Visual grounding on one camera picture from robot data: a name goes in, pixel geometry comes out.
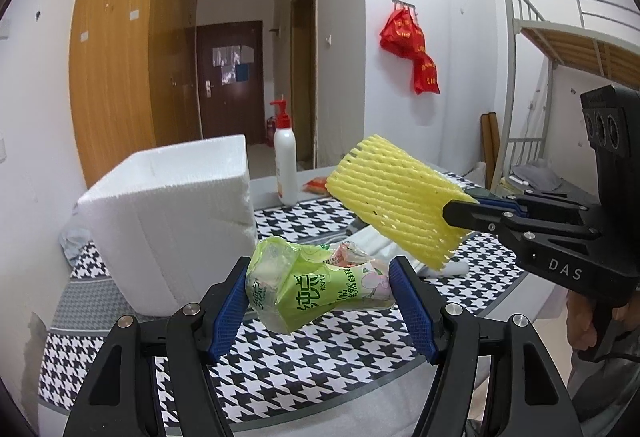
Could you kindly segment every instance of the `red bottle cap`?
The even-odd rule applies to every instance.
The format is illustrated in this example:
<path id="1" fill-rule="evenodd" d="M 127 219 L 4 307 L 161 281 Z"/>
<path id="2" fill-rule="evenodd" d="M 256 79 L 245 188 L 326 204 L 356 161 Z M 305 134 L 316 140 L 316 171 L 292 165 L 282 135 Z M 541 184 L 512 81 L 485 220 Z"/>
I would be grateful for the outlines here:
<path id="1" fill-rule="evenodd" d="M 270 104 L 280 109 L 276 114 L 276 128 L 291 128 L 291 118 L 287 114 L 287 100 L 275 100 Z"/>

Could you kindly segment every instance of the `wooden cabinet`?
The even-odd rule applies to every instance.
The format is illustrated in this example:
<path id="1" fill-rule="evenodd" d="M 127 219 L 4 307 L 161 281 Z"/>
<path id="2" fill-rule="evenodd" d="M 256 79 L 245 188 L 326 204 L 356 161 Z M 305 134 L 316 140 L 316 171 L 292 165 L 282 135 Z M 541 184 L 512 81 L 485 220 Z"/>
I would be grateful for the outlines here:
<path id="1" fill-rule="evenodd" d="M 199 138 L 196 0 L 76 0 L 69 92 L 87 186 L 130 154 Z"/>

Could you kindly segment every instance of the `yellow foam net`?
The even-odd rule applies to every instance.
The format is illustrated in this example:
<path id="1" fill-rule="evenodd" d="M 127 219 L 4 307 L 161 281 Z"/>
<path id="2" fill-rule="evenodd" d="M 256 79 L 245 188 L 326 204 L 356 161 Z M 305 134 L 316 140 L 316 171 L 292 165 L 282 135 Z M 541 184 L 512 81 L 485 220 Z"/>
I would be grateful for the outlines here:
<path id="1" fill-rule="evenodd" d="M 334 197 L 431 269 L 441 269 L 468 233 L 442 218 L 452 199 L 476 202 L 441 173 L 380 136 L 347 154 L 326 181 Z"/>

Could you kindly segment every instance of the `green plastic wrapper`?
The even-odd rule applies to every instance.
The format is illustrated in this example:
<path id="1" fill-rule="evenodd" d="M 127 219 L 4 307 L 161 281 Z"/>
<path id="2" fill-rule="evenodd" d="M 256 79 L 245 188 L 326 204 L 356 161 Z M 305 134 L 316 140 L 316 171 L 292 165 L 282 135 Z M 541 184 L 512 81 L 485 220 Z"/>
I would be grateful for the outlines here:
<path id="1" fill-rule="evenodd" d="M 245 287 L 265 327 L 291 334 L 332 309 L 393 306 L 388 275 L 388 263 L 350 242 L 300 245 L 269 237 L 255 248 Z"/>

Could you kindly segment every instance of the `fire extinguisher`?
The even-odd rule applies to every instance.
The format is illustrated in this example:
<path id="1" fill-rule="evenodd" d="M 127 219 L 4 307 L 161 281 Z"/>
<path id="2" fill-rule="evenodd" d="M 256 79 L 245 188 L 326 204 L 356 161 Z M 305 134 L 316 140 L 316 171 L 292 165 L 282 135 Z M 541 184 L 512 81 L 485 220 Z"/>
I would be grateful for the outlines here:
<path id="1" fill-rule="evenodd" d="M 276 134 L 276 118 L 271 116 L 267 120 L 267 146 L 273 147 L 273 136 Z"/>

